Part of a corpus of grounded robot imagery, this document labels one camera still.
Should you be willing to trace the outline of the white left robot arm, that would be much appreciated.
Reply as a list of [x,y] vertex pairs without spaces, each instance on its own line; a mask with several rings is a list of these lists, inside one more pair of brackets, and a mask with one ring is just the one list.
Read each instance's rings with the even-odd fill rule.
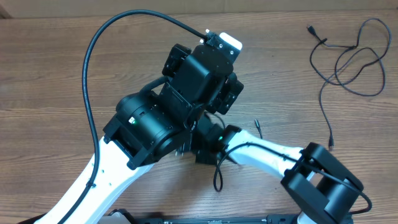
[[104,127],[93,156],[61,200],[31,223],[96,223],[116,199],[174,150],[205,151],[224,126],[225,114],[243,90],[233,71],[241,44],[174,45],[162,76],[125,96]]

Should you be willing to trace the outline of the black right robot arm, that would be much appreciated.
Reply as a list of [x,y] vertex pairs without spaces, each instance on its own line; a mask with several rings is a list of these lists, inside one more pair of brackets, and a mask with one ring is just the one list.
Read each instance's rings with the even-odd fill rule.
[[372,209],[363,184],[329,150],[282,146],[233,125],[202,117],[193,129],[191,149],[197,162],[216,167],[213,187],[223,189],[221,165],[231,161],[273,175],[301,209],[295,223],[352,223],[353,215]]

